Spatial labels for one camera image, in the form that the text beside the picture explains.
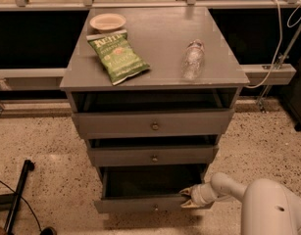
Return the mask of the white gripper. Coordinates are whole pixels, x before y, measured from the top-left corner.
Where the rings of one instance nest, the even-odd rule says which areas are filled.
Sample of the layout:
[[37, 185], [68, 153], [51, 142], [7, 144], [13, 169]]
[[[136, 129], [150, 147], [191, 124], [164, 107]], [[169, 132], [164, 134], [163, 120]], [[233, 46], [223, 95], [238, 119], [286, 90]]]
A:
[[191, 196], [191, 199], [182, 203], [180, 206], [183, 209], [196, 209], [204, 207], [216, 201], [218, 194], [212, 188], [210, 183], [197, 184], [192, 188], [187, 187], [179, 191], [181, 195]]

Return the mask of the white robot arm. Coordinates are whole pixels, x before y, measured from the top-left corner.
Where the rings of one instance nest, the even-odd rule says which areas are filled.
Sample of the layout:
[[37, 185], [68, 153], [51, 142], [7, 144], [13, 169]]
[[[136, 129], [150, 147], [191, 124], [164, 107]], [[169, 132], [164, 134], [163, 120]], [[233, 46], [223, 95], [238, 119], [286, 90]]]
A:
[[270, 179], [243, 185], [218, 172], [209, 182], [184, 188], [180, 194], [189, 197], [183, 208], [205, 207], [228, 198], [239, 201], [241, 235], [301, 235], [301, 198]]

